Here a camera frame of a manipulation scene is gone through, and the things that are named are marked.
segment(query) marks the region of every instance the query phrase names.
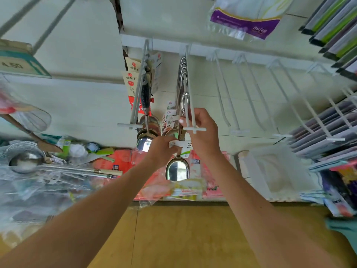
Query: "wooden floor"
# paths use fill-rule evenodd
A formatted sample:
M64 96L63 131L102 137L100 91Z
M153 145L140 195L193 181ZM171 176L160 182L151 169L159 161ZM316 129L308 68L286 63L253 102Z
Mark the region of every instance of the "wooden floor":
M346 238L327 230L325 207L277 207L299 218L305 231L346 267L357 256ZM0 243L0 254L9 248ZM259 267L229 207L129 208L90 268Z

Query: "person's right hand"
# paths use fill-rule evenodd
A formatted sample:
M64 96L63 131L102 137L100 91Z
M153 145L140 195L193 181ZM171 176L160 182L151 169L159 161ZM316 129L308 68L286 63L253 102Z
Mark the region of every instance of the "person's right hand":
M197 131L195 134L193 131L188 131L194 151L204 161L209 156L221 153L218 141L218 127L206 109L195 108L194 115L196 125L207 129L207 131ZM186 119L184 117L181 117L179 121L184 127L186 126Z

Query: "floor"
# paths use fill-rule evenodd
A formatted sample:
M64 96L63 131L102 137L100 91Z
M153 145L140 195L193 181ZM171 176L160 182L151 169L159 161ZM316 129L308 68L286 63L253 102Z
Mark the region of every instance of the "floor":
M327 230L325 207L277 207L304 222L304 230L345 267L357 256L346 238ZM0 255L9 248L0 242ZM89 268L259 267L229 207L128 208Z

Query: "forearm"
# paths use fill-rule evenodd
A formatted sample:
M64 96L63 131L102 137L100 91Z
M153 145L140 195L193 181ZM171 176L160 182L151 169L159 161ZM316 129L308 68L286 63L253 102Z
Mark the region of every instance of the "forearm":
M336 267L331 257L278 212L221 154L205 161L261 267Z
M87 267L154 171L154 164L144 159L56 216L0 259L0 267Z

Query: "wooden spatula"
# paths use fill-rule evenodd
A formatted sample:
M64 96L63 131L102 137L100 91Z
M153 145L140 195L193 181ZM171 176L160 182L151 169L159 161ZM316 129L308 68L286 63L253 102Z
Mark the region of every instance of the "wooden spatula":
M37 135L35 135L32 131L27 130L21 123L19 123L12 116L7 115L7 114L0 114L0 117L5 119L6 121L10 122L16 128L20 129L21 131L30 135L33 139L38 141L37 146L40 150L45 151L45 152L62 152L63 151L60 147L57 147L56 145L53 145L50 143L47 143L45 140L43 140L43 139L39 138Z

